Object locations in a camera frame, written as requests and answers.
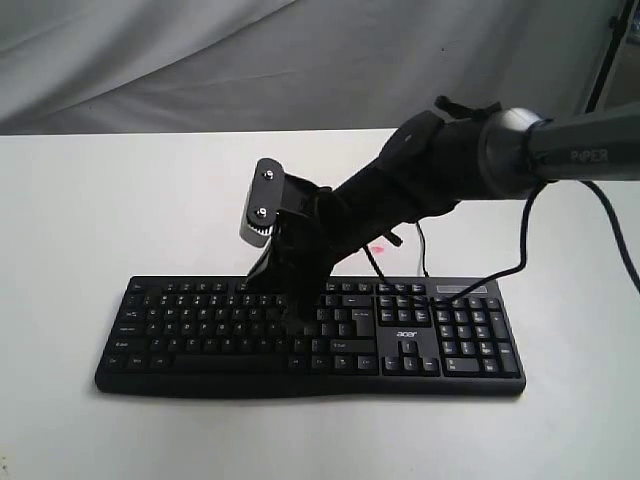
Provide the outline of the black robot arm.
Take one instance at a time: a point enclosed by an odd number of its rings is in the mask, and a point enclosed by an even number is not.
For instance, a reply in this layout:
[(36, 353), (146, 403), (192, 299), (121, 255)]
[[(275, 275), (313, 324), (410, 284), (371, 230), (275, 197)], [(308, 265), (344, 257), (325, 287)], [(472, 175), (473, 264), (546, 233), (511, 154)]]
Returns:
[(261, 256), (252, 288), (284, 294), (297, 325), (334, 266), (392, 238), (402, 223), (447, 214), (463, 201), (523, 200), (549, 184), (639, 177), (635, 104), (568, 120), (494, 103), (472, 109), (445, 96), (404, 122), (379, 154), (337, 187), (319, 186), (263, 158), (246, 197), (240, 235)]

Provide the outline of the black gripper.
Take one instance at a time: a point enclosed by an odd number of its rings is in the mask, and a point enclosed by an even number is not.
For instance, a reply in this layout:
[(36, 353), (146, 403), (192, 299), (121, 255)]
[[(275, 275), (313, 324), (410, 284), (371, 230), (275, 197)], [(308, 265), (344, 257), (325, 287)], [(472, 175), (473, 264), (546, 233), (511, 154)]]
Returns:
[(277, 229), (249, 270), (256, 293), (284, 293), (282, 326), (301, 334), (315, 320), (317, 302), (334, 266), (370, 242), (364, 201), (370, 174), (358, 172), (337, 189), (287, 174)]

